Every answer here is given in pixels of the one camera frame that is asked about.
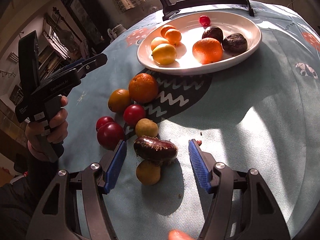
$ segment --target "blue gripper pad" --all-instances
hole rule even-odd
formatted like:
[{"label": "blue gripper pad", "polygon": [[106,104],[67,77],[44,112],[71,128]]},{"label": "blue gripper pad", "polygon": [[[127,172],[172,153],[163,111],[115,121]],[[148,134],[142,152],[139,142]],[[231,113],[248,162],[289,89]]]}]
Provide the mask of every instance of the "blue gripper pad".
[{"label": "blue gripper pad", "polygon": [[193,167],[194,172],[196,173],[196,177],[200,184],[201,188],[204,188],[206,192],[209,194],[212,193],[212,186],[210,184],[211,181],[211,172],[208,171],[205,166],[200,153],[193,141],[189,141],[189,156],[191,165]]},{"label": "blue gripper pad", "polygon": [[125,157],[127,156],[127,144],[122,141],[110,166],[105,174],[104,191],[108,194],[115,188]]}]

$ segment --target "hand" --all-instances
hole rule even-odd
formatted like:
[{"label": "hand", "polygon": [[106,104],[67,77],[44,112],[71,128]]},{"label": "hand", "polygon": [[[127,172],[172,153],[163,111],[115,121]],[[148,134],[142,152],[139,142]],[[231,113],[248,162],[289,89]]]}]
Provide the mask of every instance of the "hand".
[{"label": "hand", "polygon": [[194,240],[191,236],[179,230],[171,230],[168,235],[168,240]]},{"label": "hand", "polygon": [[[65,96],[61,97],[61,106],[64,107],[68,104],[68,99]],[[66,118],[68,116],[68,112],[66,109],[62,108],[50,121],[50,128],[55,128],[55,130],[48,135],[48,142],[52,143],[60,143],[62,142],[68,135],[68,123]],[[37,122],[30,122],[26,127],[26,137],[32,147],[38,151],[43,152],[36,135],[42,134],[44,132],[44,127]]]}]

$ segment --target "white teapot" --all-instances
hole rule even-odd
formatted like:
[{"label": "white teapot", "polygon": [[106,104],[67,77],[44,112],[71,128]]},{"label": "white teapot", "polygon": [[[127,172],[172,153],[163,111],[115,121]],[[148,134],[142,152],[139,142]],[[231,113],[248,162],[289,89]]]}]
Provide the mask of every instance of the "white teapot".
[{"label": "white teapot", "polygon": [[108,29],[108,35],[111,38],[111,42],[113,42],[117,37],[119,37],[122,33],[124,33],[127,29],[122,26],[122,24],[117,25],[112,30]]}]

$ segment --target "plate rim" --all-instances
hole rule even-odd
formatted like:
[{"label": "plate rim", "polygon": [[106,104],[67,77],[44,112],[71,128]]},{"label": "plate rim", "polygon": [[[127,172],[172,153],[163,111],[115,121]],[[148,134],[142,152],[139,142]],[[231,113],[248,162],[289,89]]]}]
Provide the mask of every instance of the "plate rim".
[{"label": "plate rim", "polygon": [[[139,58],[139,52],[140,52],[141,45],[142,45],[143,42],[147,39],[147,37],[148,37],[149,35],[151,35],[153,32],[155,32],[157,29],[161,28],[161,27],[164,26],[164,25],[170,24],[170,22],[172,22],[172,21],[174,21],[174,20],[177,20],[177,19],[179,19],[179,18],[187,17],[187,16],[194,15],[194,14],[207,13],[207,12],[223,13],[223,14],[233,14],[233,15],[236,15],[237,17],[242,17],[242,18],[250,21],[250,22],[253,23],[253,25],[259,30],[259,41],[257,42],[257,44],[256,44],[254,47],[252,47],[251,49],[249,49],[249,50],[245,51],[244,53],[241,53],[241,54],[239,54],[239,55],[237,55],[237,56],[234,56],[234,57],[231,57],[231,58],[227,58],[227,59],[224,59],[224,60],[220,60],[220,61],[218,61],[218,62],[209,63],[209,64],[204,64],[204,65],[201,65],[201,66],[196,66],[196,67],[191,67],[191,68],[183,68],[183,69],[182,69],[182,68],[179,68],[179,67],[170,68],[170,67],[158,67],[158,66],[155,68],[155,67],[146,65],[145,63],[143,63],[143,62],[140,60],[140,58]],[[196,69],[198,69],[198,68],[206,67],[206,66],[207,66],[207,67],[208,67],[208,66],[212,66],[212,64],[215,64],[215,63],[227,62],[227,61],[232,60],[232,59],[234,59],[234,58],[237,58],[237,57],[239,57],[239,56],[246,56],[246,55],[248,54],[248,56],[247,56],[247,58],[248,58],[251,54],[253,54],[253,53],[258,49],[261,41],[262,41],[262,32],[261,32],[260,28],[259,28],[252,20],[248,19],[247,17],[244,17],[244,16],[239,15],[239,14],[236,14],[236,13],[230,13],[230,12],[224,12],[224,11],[214,11],[214,10],[212,10],[212,11],[210,11],[210,10],[209,10],[209,11],[203,11],[203,12],[195,12],[195,13],[190,13],[190,14],[187,14],[187,15],[183,15],[183,16],[181,16],[181,17],[177,17],[177,18],[172,19],[172,20],[170,20],[170,21],[165,21],[164,24],[162,24],[162,25],[160,25],[159,27],[155,28],[155,29],[154,29],[151,33],[149,33],[149,34],[143,39],[143,41],[139,44],[138,50],[137,50],[137,59],[138,59],[139,63],[142,64],[143,66],[145,66],[147,69],[152,70],[152,71],[156,71],[156,72],[163,72],[163,73],[165,73],[165,72],[172,72],[172,71],[174,72],[174,71],[177,71],[177,74],[181,74],[181,72],[182,72],[183,70],[185,70],[185,71],[187,70],[188,73],[194,73],[194,72],[197,72]]]}]

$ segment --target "device handle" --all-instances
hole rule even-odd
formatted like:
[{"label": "device handle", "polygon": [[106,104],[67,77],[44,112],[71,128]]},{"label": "device handle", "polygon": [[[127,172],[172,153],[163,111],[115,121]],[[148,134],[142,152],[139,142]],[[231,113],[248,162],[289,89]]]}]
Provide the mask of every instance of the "device handle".
[{"label": "device handle", "polygon": [[49,127],[49,121],[60,111],[61,109],[61,96],[56,96],[46,103],[44,103],[44,111],[35,115],[35,121],[40,122],[44,126],[44,133],[37,135],[40,146],[44,151],[44,155],[48,157],[49,161],[54,163],[64,152],[63,142],[49,143],[47,136],[54,131],[55,128]]}]

